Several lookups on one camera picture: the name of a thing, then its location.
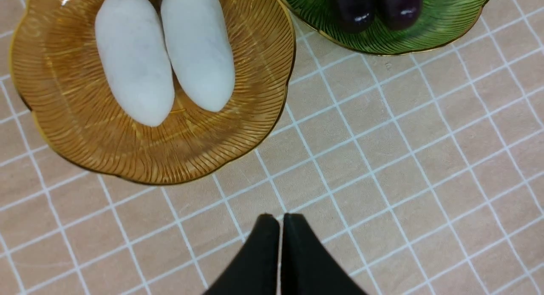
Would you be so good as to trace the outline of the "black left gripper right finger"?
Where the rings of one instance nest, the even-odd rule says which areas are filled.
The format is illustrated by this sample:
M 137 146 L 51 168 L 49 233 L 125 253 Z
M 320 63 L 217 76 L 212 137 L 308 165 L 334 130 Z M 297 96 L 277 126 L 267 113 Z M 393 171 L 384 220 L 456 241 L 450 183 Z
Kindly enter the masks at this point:
M 304 215 L 283 217 L 282 295 L 365 295 L 321 244 Z

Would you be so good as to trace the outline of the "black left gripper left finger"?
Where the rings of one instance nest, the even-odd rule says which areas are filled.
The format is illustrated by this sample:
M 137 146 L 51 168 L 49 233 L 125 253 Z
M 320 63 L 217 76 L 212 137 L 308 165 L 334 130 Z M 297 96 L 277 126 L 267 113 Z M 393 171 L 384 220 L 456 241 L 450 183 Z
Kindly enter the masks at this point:
M 269 213 L 257 217 L 250 235 L 206 295 L 275 295 L 280 225 Z

